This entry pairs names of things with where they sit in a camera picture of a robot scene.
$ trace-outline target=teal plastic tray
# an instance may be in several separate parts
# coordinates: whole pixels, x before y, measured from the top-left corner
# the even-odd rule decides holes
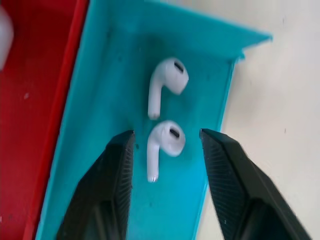
[[[269,38],[164,3],[91,0],[36,239],[55,238],[78,181],[126,130],[136,134],[127,239],[194,239],[207,189],[199,130],[220,129],[243,48]],[[149,82],[167,57],[184,63],[189,82],[180,96],[162,90],[160,119],[151,121]],[[149,183],[147,139],[164,120],[181,126],[186,145],[179,157],[160,152],[158,182]]]

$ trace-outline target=red surface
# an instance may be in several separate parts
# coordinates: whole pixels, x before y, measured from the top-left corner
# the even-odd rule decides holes
[[[14,42],[0,72],[0,239],[36,233],[88,0],[2,0]]]

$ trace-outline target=wireless earbud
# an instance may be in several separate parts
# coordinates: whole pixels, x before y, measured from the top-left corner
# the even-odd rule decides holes
[[[168,58],[155,68],[149,87],[148,116],[156,120],[160,116],[161,89],[165,85],[171,92],[180,95],[189,81],[185,66],[176,58]]]
[[[147,179],[156,182],[159,177],[159,150],[172,157],[180,155],[186,144],[181,127],[174,121],[163,121],[151,131],[146,149]]]
[[[9,15],[0,6],[0,71],[5,67],[14,39],[14,27]]]

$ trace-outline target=earbud tip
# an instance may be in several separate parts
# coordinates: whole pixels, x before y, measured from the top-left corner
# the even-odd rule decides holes
[[[154,183],[158,180],[159,176],[148,176],[148,182]]]
[[[157,120],[160,117],[160,114],[151,112],[148,113],[148,117],[150,120]]]

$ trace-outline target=white table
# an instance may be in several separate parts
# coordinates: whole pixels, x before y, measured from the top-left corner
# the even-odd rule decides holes
[[[170,0],[273,34],[237,65],[223,132],[275,182],[320,239],[320,1]],[[222,240],[207,194],[198,240]]]

